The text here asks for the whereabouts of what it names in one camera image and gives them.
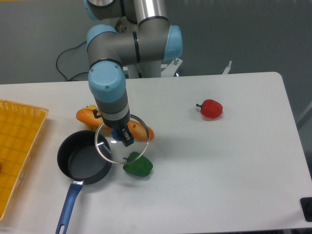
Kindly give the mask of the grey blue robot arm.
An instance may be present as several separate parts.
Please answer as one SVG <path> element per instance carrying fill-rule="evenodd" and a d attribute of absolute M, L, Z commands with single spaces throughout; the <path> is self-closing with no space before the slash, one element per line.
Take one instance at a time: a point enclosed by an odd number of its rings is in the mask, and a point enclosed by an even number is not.
<path fill-rule="evenodd" d="M 116 130 L 124 146 L 133 144 L 128 128 L 130 109 L 123 67 L 144 62 L 167 61 L 182 55 L 181 30 L 171 25 L 162 0 L 86 0 L 93 20 L 126 17 L 135 31 L 118 33 L 99 24 L 87 33 L 88 83 L 103 122 Z"/>

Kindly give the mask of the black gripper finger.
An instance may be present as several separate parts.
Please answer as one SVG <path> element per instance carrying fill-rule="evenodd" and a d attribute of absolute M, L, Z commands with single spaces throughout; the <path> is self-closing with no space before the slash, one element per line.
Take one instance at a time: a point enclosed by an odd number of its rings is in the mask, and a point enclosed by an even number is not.
<path fill-rule="evenodd" d="M 128 147 L 134 143 L 134 137 L 128 128 L 121 130 L 121 139 L 125 147 Z"/>

